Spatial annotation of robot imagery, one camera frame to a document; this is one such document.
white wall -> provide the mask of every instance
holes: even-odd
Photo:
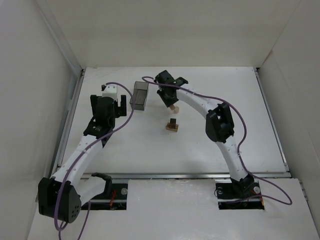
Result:
[[[259,70],[292,175],[320,232],[320,0],[302,0]]]
[[[0,5],[0,239],[21,240],[53,156],[71,72],[34,1]]]
[[[260,67],[300,0],[39,0],[82,67]]]

gray box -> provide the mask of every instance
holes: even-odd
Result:
[[[134,98],[134,110],[144,111],[147,102],[149,83],[144,81],[136,81],[134,83],[133,98]],[[133,101],[130,99],[130,105],[132,108]]]

purple cable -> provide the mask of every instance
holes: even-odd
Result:
[[[251,175],[252,177],[254,177],[254,178],[256,178],[256,179],[259,179],[259,180],[261,180],[261,181],[264,181],[264,182],[266,182],[266,183],[268,183],[268,184],[271,184],[271,185],[275,186],[275,187],[278,188],[281,192],[283,192],[284,195],[289,199],[289,202],[285,202],[285,201],[281,201],[281,200],[279,200],[279,199],[276,199],[276,198],[274,198],[274,197],[272,197],[272,196],[262,195],[262,194],[259,194],[259,195],[258,195],[258,194],[257,194],[257,195],[250,196],[250,197],[247,197],[247,198],[244,198],[244,199],[239,199],[239,200],[235,200],[235,201],[228,201],[229,204],[235,204],[235,203],[240,203],[240,202],[242,202],[242,201],[249,200],[249,199],[253,199],[253,198],[264,197],[264,198],[272,199],[272,200],[274,200],[274,201],[277,201],[277,202],[282,203],[282,204],[285,204],[285,205],[292,205],[292,200],[291,200],[290,196],[285,192],[285,190],[283,190],[281,187],[279,187],[278,185],[276,185],[275,183],[273,183],[273,182],[271,182],[271,181],[269,181],[269,180],[266,180],[266,179],[264,179],[264,178],[262,178],[262,177],[259,177],[259,176],[254,175],[252,172],[250,172],[250,171],[246,168],[246,165],[245,165],[245,163],[244,163],[244,161],[243,161],[243,159],[242,159],[242,157],[241,157],[241,154],[240,154],[240,146],[241,146],[241,144],[245,141],[245,139],[246,139],[246,137],[247,137],[247,125],[246,125],[246,123],[245,123],[244,118],[241,116],[240,112],[236,109],[235,106],[233,106],[231,103],[229,103],[229,102],[227,102],[226,100],[224,100],[224,99],[222,99],[222,98],[219,98],[219,97],[206,96],[206,95],[202,95],[202,94],[196,93],[196,92],[194,92],[194,91],[191,91],[191,90],[186,89],[186,88],[181,87],[181,86],[164,84],[164,83],[157,83],[157,82],[153,82],[153,81],[148,81],[148,80],[146,80],[146,79],[154,80],[154,78],[151,77],[151,76],[143,76],[143,77],[142,77],[142,80],[145,81],[145,82],[147,82],[147,83],[149,83],[149,84],[158,85],[158,86],[163,86],[163,87],[171,87],[171,88],[181,89],[181,90],[183,90],[183,91],[186,91],[186,92],[188,92],[188,93],[190,93],[190,94],[196,95],[196,96],[201,97],[201,98],[214,99],[214,100],[218,100],[218,101],[221,101],[221,102],[224,102],[224,103],[228,104],[228,105],[230,106],[230,108],[232,108],[232,109],[236,112],[236,114],[239,116],[239,118],[240,118],[240,120],[241,120],[241,122],[242,122],[242,124],[243,124],[243,128],[244,128],[243,138],[241,139],[241,141],[240,141],[240,143],[239,143],[239,145],[238,145],[238,147],[237,147],[237,154],[239,155],[239,159],[240,159],[240,162],[241,162],[241,164],[242,164],[243,169],[244,169],[249,175]]]
[[[54,226],[55,226],[55,229],[59,232],[61,232],[62,230],[64,230],[66,228],[66,226],[68,225],[68,223],[66,223],[65,225],[63,225],[63,222],[61,223],[61,225],[59,226],[59,223],[58,223],[58,211],[59,211],[59,206],[60,206],[60,201],[61,201],[61,197],[62,197],[62,192],[63,192],[63,189],[65,187],[65,184],[68,180],[68,176],[70,175],[71,171],[73,170],[73,168],[75,167],[75,165],[77,164],[77,162],[81,159],[81,157],[85,154],[85,152],[90,149],[94,144],[96,144],[97,142],[101,141],[102,139],[104,138],[107,138],[109,137],[111,134],[119,131],[120,129],[122,129],[125,125],[127,125],[127,123],[130,121],[130,119],[132,118],[133,114],[134,114],[134,109],[135,109],[135,100],[134,100],[134,96],[132,95],[132,93],[129,91],[128,88],[126,88],[124,85],[118,83],[118,82],[107,82],[105,85],[109,85],[109,84],[114,84],[114,85],[118,85],[120,87],[122,87],[123,89],[125,89],[128,94],[130,95],[130,97],[132,98],[132,111],[128,117],[128,119],[125,121],[124,124],[122,124],[120,127],[114,129],[113,131],[107,133],[106,135],[98,138],[97,140],[95,140],[94,142],[92,142],[91,144],[89,144],[80,154],[79,156],[74,160],[74,162],[71,164],[71,166],[69,167],[68,171],[66,172],[63,180],[62,180],[62,183],[61,183],[61,186],[60,186],[60,189],[59,189],[59,192],[58,192],[58,196],[56,198],[56,202],[55,202],[55,208],[54,208]],[[83,229],[85,228],[85,225],[86,225],[86,222],[87,220],[84,222],[83,224],[83,227],[82,227],[82,230],[81,230],[81,233],[82,234],[82,231]]]
[[[81,238],[81,236],[82,236],[82,233],[84,232],[84,229],[85,229],[85,226],[86,226],[88,217],[89,217],[90,208],[91,208],[91,202],[88,201],[88,211],[86,212],[86,216],[85,216],[85,219],[84,219],[84,223],[83,223],[83,225],[82,225],[82,228],[81,228],[81,231],[80,231],[80,234],[79,234],[77,240],[80,240],[80,238]],[[61,231],[59,231],[58,236],[59,236],[59,240],[62,240],[62,238],[61,238]]]

